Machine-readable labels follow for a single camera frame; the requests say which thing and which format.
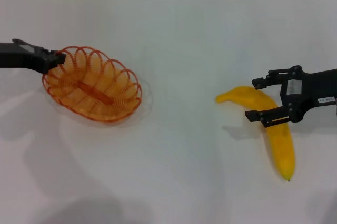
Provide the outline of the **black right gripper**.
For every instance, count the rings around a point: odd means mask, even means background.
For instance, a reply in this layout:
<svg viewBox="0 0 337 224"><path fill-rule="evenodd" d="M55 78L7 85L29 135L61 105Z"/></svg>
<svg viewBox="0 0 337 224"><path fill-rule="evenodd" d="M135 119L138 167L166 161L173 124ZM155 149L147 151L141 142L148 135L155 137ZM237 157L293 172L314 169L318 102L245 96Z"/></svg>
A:
<svg viewBox="0 0 337 224"><path fill-rule="evenodd" d="M301 66L269 70L265 78L252 80L255 89L281 85L282 106L265 106L245 112L250 122L265 128L287 122L300 122L315 107L337 105L337 69L306 73Z"/></svg>

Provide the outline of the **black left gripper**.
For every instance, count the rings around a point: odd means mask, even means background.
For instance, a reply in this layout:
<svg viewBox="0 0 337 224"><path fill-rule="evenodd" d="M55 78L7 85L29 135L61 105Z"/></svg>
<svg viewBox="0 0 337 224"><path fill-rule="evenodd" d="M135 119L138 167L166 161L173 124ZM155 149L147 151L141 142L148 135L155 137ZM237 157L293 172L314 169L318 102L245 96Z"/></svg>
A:
<svg viewBox="0 0 337 224"><path fill-rule="evenodd" d="M50 52L40 46L19 39L0 43L0 68L26 68L41 74L65 63L66 54L60 50Z"/></svg>

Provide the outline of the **orange wire basket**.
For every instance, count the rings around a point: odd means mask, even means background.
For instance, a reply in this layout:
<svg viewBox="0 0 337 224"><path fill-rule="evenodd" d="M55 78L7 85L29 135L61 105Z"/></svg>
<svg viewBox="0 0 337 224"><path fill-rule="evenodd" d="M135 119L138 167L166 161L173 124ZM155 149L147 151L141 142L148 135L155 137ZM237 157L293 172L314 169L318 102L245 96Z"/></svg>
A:
<svg viewBox="0 0 337 224"><path fill-rule="evenodd" d="M88 46L58 51L65 62L43 75L46 92L59 105L100 123L116 123L132 115L142 102L135 73L120 61Z"/></svg>

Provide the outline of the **yellow banana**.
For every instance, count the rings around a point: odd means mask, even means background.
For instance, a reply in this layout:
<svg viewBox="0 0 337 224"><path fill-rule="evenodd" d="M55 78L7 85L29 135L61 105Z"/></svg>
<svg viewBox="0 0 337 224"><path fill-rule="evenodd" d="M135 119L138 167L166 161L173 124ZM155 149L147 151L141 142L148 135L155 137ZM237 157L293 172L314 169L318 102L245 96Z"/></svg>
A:
<svg viewBox="0 0 337 224"><path fill-rule="evenodd" d="M269 110L277 107L267 94L249 86L235 87L216 96L217 103L231 101L251 110ZM267 145L271 151L274 166L281 177L290 181L295 171L295 152L288 124L280 124L265 129Z"/></svg>

